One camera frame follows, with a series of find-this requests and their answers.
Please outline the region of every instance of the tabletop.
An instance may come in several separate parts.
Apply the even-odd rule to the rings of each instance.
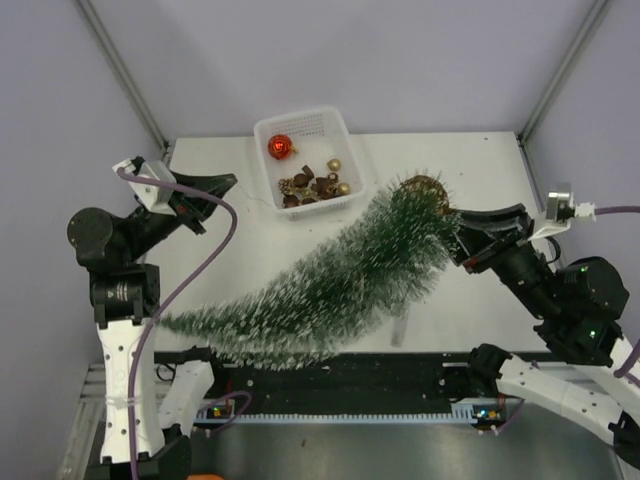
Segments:
[[[276,215],[262,179],[253,137],[181,138],[170,168],[188,175],[233,173],[238,184],[225,196],[238,212],[234,239],[218,259],[171,305],[172,312],[204,303],[229,301],[264,286],[316,245],[352,223],[375,191],[398,176],[440,174],[452,204],[470,210],[493,210],[517,203],[531,216],[534,194],[512,132],[352,135],[368,182],[365,198],[336,211],[291,221]],[[229,215],[217,209],[196,236],[180,228],[149,252],[147,262],[160,266],[162,298],[187,277],[226,235]],[[535,244],[549,257],[546,242]],[[468,275],[449,265],[435,290],[409,310],[401,346],[391,337],[397,320],[347,345],[348,352],[460,352],[481,343],[512,351],[544,351],[533,332],[537,323],[492,272]],[[193,338],[159,330],[156,350],[182,350]]]

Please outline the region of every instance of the gray floor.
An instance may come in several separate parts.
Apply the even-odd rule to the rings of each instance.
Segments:
[[[192,439],[194,473],[225,480],[621,478],[597,438],[535,406],[499,437],[450,425],[236,425]]]

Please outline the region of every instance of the basket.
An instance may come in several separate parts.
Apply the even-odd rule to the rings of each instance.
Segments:
[[[267,118],[256,123],[253,132],[264,179],[279,215],[297,219],[344,208],[365,194],[366,186],[360,162],[353,151],[349,131],[337,109],[320,107]],[[267,145],[269,139],[277,134],[289,136],[297,153],[285,160],[271,157]],[[278,182],[301,173],[305,165],[313,170],[316,177],[325,177],[330,173],[327,162],[333,158],[338,158],[342,163],[338,171],[340,182],[348,183],[351,193],[309,205],[284,208]]]

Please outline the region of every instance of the red christmas ornament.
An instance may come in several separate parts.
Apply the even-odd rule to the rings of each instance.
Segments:
[[[269,155],[276,160],[284,160],[292,153],[296,153],[296,147],[293,146],[293,142],[287,135],[274,135],[269,139],[267,145]]]

